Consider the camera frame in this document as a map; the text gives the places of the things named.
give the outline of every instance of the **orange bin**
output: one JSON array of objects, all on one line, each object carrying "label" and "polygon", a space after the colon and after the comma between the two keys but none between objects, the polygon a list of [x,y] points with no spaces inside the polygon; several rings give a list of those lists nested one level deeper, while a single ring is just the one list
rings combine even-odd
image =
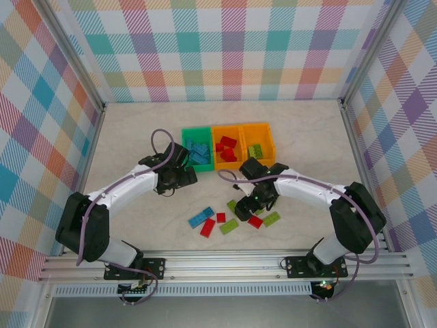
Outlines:
[{"label": "orange bin", "polygon": [[[237,140],[237,145],[234,148],[234,154],[237,157],[236,162],[227,162],[220,157],[220,152],[216,152],[216,144],[221,140],[222,136],[226,136]],[[237,125],[229,126],[213,126],[212,127],[212,147],[214,148],[214,168],[215,169],[239,169],[240,166],[247,160],[247,149],[242,136],[242,127]]]},{"label": "orange bin", "polygon": [[269,123],[254,123],[240,125],[243,132],[243,143],[246,148],[245,154],[248,159],[249,146],[260,145],[263,159],[258,161],[267,167],[276,163],[276,147],[274,146],[272,131]]}]

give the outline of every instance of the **lime green lego brick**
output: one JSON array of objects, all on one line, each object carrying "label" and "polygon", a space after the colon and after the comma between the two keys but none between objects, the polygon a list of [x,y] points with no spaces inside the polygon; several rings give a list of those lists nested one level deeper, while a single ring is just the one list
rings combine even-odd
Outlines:
[{"label": "lime green lego brick", "polygon": [[237,207],[237,202],[235,200],[230,201],[226,205],[229,207],[232,213],[235,213],[235,207]]},{"label": "lime green lego brick", "polygon": [[257,158],[257,155],[255,153],[255,149],[253,146],[249,146],[249,157],[255,157]]},{"label": "lime green lego brick", "polygon": [[281,217],[279,216],[278,212],[273,212],[267,217],[264,217],[262,221],[264,222],[264,225],[266,227],[270,227],[274,222],[278,221],[280,218]]},{"label": "lime green lego brick", "polygon": [[262,159],[262,148],[261,145],[253,145],[253,149],[255,151],[255,158]]},{"label": "lime green lego brick", "polygon": [[237,220],[232,219],[231,221],[223,224],[220,227],[220,231],[221,231],[222,234],[229,234],[233,229],[235,229],[237,227],[238,227]]}]

